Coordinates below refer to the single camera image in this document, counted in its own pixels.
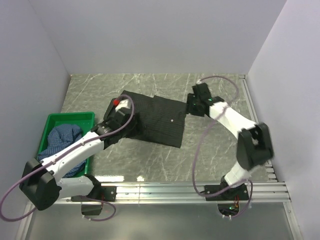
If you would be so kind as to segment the black pinstriped long sleeve shirt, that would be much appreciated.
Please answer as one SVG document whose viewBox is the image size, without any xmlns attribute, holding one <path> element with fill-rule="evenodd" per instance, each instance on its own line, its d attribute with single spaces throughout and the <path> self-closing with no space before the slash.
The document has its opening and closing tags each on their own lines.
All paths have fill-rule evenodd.
<svg viewBox="0 0 320 240">
<path fill-rule="evenodd" d="M 129 139 L 180 148 L 185 129 L 187 104 L 160 96 L 147 96 L 124 90 L 131 97 L 138 127 Z"/>
</svg>

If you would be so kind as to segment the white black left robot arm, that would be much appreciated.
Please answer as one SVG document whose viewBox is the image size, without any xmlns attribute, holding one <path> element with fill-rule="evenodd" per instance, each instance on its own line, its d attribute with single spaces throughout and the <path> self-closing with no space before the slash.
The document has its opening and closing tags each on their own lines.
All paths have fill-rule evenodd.
<svg viewBox="0 0 320 240">
<path fill-rule="evenodd" d="M 25 164 L 20 190 L 43 211 L 58 199 L 82 196 L 89 201 L 102 199 L 101 183 L 91 175 L 66 178 L 65 175 L 87 158 L 116 144 L 130 135 L 137 126 L 135 105 L 126 94 L 113 102 L 111 116 L 67 148 L 42 161 L 30 160 Z"/>
</svg>

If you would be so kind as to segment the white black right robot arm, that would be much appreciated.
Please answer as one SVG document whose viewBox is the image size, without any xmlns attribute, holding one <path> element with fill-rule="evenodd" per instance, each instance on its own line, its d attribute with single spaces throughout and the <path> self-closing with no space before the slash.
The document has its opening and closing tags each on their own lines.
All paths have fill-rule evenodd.
<svg viewBox="0 0 320 240">
<path fill-rule="evenodd" d="M 212 97 L 206 83 L 196 84 L 192 90 L 187 97 L 187 113 L 216 120 L 237 139 L 236 162 L 222 178 L 220 187 L 221 196 L 231 200 L 238 194 L 241 182 L 274 157 L 269 127 L 245 118 L 221 97 Z"/>
</svg>

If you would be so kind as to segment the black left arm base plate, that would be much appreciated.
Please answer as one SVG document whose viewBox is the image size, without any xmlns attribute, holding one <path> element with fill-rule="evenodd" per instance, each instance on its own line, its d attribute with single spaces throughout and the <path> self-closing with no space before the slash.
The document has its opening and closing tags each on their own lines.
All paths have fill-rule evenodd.
<svg viewBox="0 0 320 240">
<path fill-rule="evenodd" d="M 95 186 L 92 191 L 86 196 L 72 196 L 72 202 L 84 202 L 88 199 L 102 200 L 106 202 L 114 202 L 116 200 L 116 186 Z"/>
</svg>

